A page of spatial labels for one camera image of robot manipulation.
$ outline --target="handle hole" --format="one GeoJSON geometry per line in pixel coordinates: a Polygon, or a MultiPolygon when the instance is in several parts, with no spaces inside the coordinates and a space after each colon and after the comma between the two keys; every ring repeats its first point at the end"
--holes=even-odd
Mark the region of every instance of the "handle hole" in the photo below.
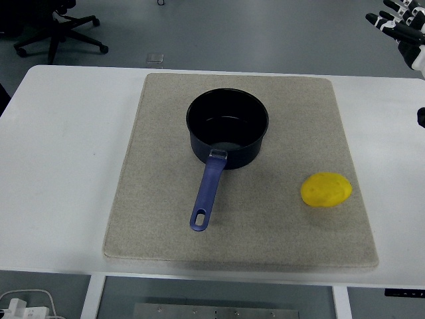
{"type": "Polygon", "coordinates": [[[196,226],[202,226],[205,219],[205,213],[206,211],[204,209],[198,209],[197,211],[197,218],[195,219],[195,225],[196,226]]]}

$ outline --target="pot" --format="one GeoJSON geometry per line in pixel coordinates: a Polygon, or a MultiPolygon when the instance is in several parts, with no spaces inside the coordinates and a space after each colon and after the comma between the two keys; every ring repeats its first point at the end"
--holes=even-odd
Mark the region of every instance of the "pot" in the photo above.
{"type": "Polygon", "coordinates": [[[191,147],[205,163],[190,226],[208,226],[221,173],[248,165],[258,155],[268,127],[268,113],[255,96],[217,88],[193,100],[186,114],[191,147]]]}

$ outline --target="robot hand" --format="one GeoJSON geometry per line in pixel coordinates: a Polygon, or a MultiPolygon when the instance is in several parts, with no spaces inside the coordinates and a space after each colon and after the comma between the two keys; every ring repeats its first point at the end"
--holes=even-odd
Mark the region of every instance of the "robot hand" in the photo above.
{"type": "Polygon", "coordinates": [[[398,43],[398,50],[406,64],[419,70],[425,77],[425,7],[416,0],[400,0],[398,5],[391,0],[384,4],[398,16],[380,11],[379,16],[368,13],[366,19],[398,43]]]}

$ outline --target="saucepan handle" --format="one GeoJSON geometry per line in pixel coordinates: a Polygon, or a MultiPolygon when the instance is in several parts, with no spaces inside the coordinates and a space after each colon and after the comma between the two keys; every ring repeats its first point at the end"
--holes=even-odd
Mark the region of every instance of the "saucepan handle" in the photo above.
{"type": "Polygon", "coordinates": [[[220,176],[226,164],[226,151],[211,151],[205,163],[204,175],[202,177],[201,186],[199,186],[198,196],[191,216],[190,225],[194,231],[204,231],[208,226],[220,176]],[[200,215],[204,217],[201,225],[197,223],[197,219],[200,218],[200,215]]]}

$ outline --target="yellow toy potato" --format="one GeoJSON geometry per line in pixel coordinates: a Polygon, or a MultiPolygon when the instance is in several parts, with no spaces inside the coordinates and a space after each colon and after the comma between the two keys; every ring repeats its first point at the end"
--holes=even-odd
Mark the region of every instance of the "yellow toy potato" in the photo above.
{"type": "Polygon", "coordinates": [[[301,186],[301,197],[312,207],[333,207],[350,197],[353,188],[341,174],[321,172],[306,179],[301,186]]]}

